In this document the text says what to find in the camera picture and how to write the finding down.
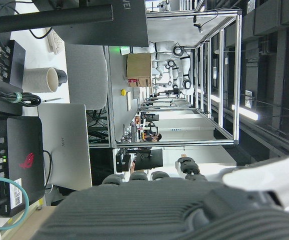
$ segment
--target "silver laptop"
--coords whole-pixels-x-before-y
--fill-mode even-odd
[[[38,106],[43,149],[52,155],[50,184],[73,190],[92,186],[86,106],[45,103]]]

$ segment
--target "paper cup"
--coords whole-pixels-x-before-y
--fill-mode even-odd
[[[22,89],[30,93],[53,93],[59,84],[58,75],[54,68],[25,69],[23,72]]]

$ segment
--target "barcode label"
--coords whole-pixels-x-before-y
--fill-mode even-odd
[[[21,178],[15,180],[17,184],[22,185]],[[14,209],[16,206],[19,206],[23,203],[23,193],[19,188],[10,184],[10,209]]]

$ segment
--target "keyboard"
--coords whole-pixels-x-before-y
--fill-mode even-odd
[[[54,52],[55,55],[61,53],[65,49],[65,42],[54,30],[51,30],[47,37],[50,50]]]

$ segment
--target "metal frame enclosure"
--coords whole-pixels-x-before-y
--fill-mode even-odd
[[[183,11],[172,11],[172,12],[157,12],[147,14],[147,19],[153,18],[187,18],[197,16],[199,18],[209,18],[212,20],[217,17],[225,17],[219,24],[215,24],[209,32],[204,32],[202,39],[197,42],[194,46],[186,46],[185,49],[191,50],[191,59],[193,59],[193,54],[195,54],[195,62],[191,64],[191,67],[195,66],[195,72],[192,71],[190,76],[195,77],[195,102],[193,106],[189,101],[183,99],[183,104],[177,104],[176,106],[146,106],[142,104],[139,106],[139,112],[169,112],[169,111],[188,111],[196,110],[201,116],[206,118],[219,132],[221,132],[225,139],[213,139],[213,140],[184,140],[184,141],[160,141],[160,142],[116,142],[115,140],[115,125],[114,125],[114,110],[113,110],[113,99],[112,99],[112,88],[111,88],[111,77],[110,77],[110,59],[109,59],[109,48],[105,47],[105,55],[107,59],[107,69],[108,69],[108,113],[109,113],[109,135],[110,135],[110,147],[111,148],[138,148],[138,147],[185,147],[185,146],[199,146],[199,145],[233,145],[239,142],[239,102],[240,102],[240,73],[241,73],[241,40],[242,40],[242,13],[239,10],[233,9],[220,9],[217,11],[208,12],[198,12],[203,0],[200,0],[195,5],[195,10],[183,10]],[[234,112],[233,112],[233,134],[230,134],[223,128],[223,116],[224,116],[224,47],[225,47],[225,28],[231,23],[236,23],[235,28],[235,65],[234,65]],[[219,34],[219,121],[215,122],[212,119],[212,99],[211,99],[211,82],[213,79],[212,71],[212,37]],[[207,89],[204,88],[204,64],[205,58],[204,53],[206,52],[207,60]],[[204,106],[204,96],[206,94],[207,108]]]

